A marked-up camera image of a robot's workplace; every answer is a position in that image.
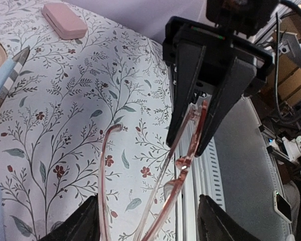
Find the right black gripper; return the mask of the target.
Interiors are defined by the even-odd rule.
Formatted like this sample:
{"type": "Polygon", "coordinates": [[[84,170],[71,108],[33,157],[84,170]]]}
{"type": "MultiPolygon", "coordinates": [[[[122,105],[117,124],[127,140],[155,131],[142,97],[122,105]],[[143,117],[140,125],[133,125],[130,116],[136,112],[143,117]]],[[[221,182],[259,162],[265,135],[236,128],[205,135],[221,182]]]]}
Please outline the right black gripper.
{"type": "Polygon", "coordinates": [[[194,91],[212,94],[195,153],[199,157],[241,96],[255,95],[266,84],[274,57],[248,39],[267,25],[277,5],[278,1],[207,1],[206,18],[215,26],[170,18],[163,41],[163,60],[176,82],[169,147],[194,91]]]}

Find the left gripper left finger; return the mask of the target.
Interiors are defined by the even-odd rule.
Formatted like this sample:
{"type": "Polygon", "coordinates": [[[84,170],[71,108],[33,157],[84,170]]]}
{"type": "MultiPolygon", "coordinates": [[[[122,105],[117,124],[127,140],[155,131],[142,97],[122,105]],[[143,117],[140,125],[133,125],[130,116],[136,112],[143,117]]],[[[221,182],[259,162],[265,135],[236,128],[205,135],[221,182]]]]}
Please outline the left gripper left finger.
{"type": "Polygon", "coordinates": [[[90,196],[63,223],[41,241],[99,241],[98,196],[90,196]]]}

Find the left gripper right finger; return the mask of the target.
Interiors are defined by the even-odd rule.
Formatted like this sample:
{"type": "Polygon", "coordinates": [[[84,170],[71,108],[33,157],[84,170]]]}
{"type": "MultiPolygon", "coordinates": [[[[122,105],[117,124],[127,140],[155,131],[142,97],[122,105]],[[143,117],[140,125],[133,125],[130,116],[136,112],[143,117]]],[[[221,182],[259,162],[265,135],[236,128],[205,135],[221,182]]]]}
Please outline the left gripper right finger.
{"type": "Polygon", "coordinates": [[[210,196],[200,195],[197,230],[203,241],[259,241],[237,224],[210,196]]]}

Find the brown striped glasses case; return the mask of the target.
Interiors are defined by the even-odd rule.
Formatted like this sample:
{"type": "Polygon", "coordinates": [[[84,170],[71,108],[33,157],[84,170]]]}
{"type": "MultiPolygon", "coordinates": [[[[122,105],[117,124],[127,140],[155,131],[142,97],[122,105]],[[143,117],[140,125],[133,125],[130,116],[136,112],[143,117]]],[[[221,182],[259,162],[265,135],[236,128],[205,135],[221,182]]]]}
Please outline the brown striped glasses case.
{"type": "Polygon", "coordinates": [[[30,47],[27,46],[10,58],[0,43],[0,107],[19,76],[29,53],[30,47]]]}

